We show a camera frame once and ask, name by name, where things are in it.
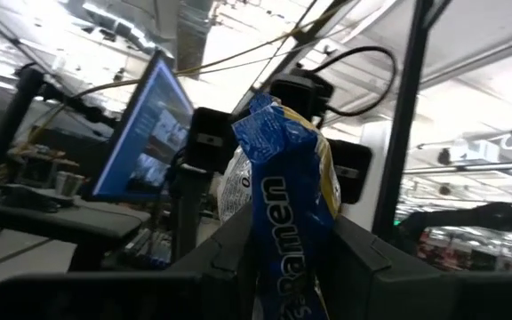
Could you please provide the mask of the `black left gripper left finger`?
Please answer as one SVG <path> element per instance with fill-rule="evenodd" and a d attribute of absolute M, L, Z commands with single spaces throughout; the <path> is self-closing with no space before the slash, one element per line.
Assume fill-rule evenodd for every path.
<path fill-rule="evenodd" d="M 16 276 L 0 283 L 0 320 L 249 319 L 255 271 L 246 204 L 163 271 Z"/>

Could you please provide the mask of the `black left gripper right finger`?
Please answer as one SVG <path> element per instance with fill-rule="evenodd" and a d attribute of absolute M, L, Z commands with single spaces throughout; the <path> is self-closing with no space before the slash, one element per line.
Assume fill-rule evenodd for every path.
<path fill-rule="evenodd" d="M 336 219 L 317 277 L 340 320 L 512 320 L 512 272 L 445 272 Z"/>

